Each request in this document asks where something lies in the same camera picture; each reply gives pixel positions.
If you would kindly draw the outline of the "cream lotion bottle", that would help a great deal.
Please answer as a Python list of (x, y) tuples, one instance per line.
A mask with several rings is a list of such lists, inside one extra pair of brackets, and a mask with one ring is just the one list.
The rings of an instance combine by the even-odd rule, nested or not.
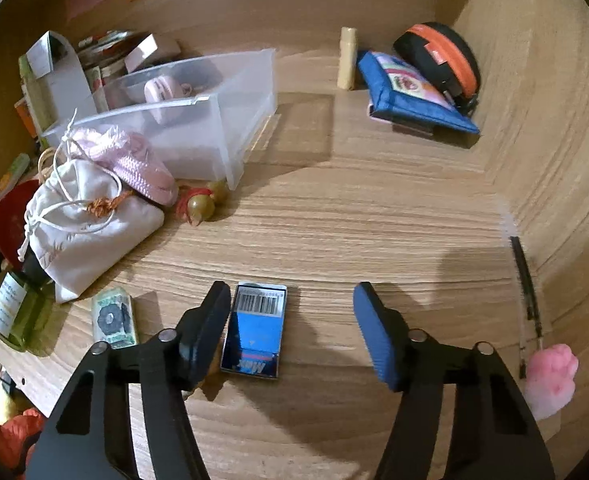
[(350, 91), (354, 88), (357, 69), (357, 29), (342, 27), (339, 41), (337, 87)]

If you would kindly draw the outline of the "small white cardboard box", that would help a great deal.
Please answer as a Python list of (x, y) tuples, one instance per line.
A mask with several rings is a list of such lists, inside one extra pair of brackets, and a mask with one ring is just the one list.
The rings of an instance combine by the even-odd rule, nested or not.
[(180, 45), (174, 39), (150, 34), (124, 58), (124, 65), (127, 73), (131, 74), (179, 55)]

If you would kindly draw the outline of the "green glass jar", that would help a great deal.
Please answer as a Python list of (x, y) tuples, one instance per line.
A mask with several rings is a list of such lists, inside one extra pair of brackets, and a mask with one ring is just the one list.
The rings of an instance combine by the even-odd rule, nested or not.
[(0, 340), (18, 351), (25, 351), (46, 296), (43, 288), (50, 277), (36, 255), (28, 252), (20, 270), (10, 269), (0, 282)]

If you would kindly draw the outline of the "golden gourd charm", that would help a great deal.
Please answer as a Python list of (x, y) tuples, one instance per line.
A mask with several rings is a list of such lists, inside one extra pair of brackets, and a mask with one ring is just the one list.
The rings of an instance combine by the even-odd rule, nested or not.
[(182, 185), (175, 214), (191, 226), (200, 226), (213, 217), (216, 207), (227, 200), (228, 194), (229, 188), (225, 180), (197, 186)]

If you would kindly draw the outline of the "black orange zip case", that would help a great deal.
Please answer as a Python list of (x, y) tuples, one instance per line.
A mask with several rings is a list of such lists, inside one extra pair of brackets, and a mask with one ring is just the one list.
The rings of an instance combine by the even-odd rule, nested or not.
[(393, 43), (393, 50), (421, 72), (463, 115), (475, 111), (481, 88), (477, 58), (450, 26), (415, 24)]

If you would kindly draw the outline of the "white folded paper stand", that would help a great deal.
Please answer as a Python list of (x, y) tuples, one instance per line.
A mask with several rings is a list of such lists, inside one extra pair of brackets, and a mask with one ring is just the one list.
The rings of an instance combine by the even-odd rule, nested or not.
[(26, 102), (39, 134), (76, 113), (81, 119), (97, 108), (72, 44), (48, 30), (19, 58)]

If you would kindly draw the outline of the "stack of books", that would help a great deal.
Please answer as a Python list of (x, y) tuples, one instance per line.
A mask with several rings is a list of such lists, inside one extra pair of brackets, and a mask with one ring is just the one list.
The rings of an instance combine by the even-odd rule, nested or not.
[(90, 90), (96, 91), (108, 81), (125, 75), (125, 58), (144, 37), (143, 32), (112, 29), (81, 40), (78, 59)]

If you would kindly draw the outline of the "white drawstring bag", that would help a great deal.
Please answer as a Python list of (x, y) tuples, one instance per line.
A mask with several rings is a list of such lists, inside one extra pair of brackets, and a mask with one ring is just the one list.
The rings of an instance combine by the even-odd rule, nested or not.
[(52, 154), (52, 172), (24, 213), (23, 263), (36, 255), (58, 304), (80, 298), (164, 222), (176, 202), (174, 177), (139, 133), (76, 128)]

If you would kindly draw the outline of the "orange green lotion tube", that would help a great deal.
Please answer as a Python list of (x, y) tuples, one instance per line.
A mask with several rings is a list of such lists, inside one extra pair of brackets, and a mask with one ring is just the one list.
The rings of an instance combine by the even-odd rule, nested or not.
[(20, 181), (31, 165), (28, 154), (20, 153), (0, 179), (0, 200)]

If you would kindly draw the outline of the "blue patchwork pencil case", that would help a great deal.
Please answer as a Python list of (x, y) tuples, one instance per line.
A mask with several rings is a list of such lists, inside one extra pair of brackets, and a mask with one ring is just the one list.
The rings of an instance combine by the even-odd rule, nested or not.
[(369, 96), (368, 115), (384, 122), (479, 134), (471, 119), (459, 113), (415, 67), (401, 58), (361, 51), (357, 68)]

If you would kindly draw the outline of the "pink paw toy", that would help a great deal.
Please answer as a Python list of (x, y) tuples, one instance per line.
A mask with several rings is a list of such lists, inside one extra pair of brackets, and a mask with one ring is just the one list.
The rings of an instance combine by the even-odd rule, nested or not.
[(537, 422), (557, 414), (572, 400), (578, 370), (579, 359), (567, 344), (534, 352), (527, 364), (523, 397)]

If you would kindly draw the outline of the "green flower mahjong tile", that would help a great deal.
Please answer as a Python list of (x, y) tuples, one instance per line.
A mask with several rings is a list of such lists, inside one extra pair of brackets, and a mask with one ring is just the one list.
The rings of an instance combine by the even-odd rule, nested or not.
[(92, 299), (95, 342), (107, 342), (113, 349), (138, 344), (132, 298), (122, 287), (100, 292)]

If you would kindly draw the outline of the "pink round mini fan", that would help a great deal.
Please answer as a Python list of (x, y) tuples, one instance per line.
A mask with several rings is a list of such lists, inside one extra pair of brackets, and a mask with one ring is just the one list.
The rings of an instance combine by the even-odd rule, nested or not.
[[(149, 79), (144, 87), (145, 101), (158, 104), (189, 98), (192, 95), (190, 84), (182, 84), (170, 75), (160, 75)], [(157, 106), (150, 110), (154, 120), (162, 126), (171, 124), (182, 114), (179, 106)]]

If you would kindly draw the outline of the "red pouch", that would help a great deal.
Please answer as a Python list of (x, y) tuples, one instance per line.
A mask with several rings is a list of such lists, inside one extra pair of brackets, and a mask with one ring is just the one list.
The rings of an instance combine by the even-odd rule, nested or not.
[(25, 240), (24, 213), (39, 187), (37, 180), (27, 180), (17, 184), (0, 200), (0, 252), (18, 270), (22, 268), (18, 250)]

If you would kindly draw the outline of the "clear plastic storage bin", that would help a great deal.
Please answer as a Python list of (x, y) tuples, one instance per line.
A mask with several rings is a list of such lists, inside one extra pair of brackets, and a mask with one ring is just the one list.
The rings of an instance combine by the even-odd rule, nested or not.
[[(97, 113), (75, 118), (76, 128), (111, 127), (139, 133), (177, 180), (225, 180), (232, 190), (244, 174), (255, 135), (276, 112), (275, 51), (232, 52), (188, 58), (131, 73), (94, 92)], [(170, 75), (190, 84), (186, 99), (148, 104), (149, 79)], [(182, 114), (159, 125), (150, 110), (179, 106)]]

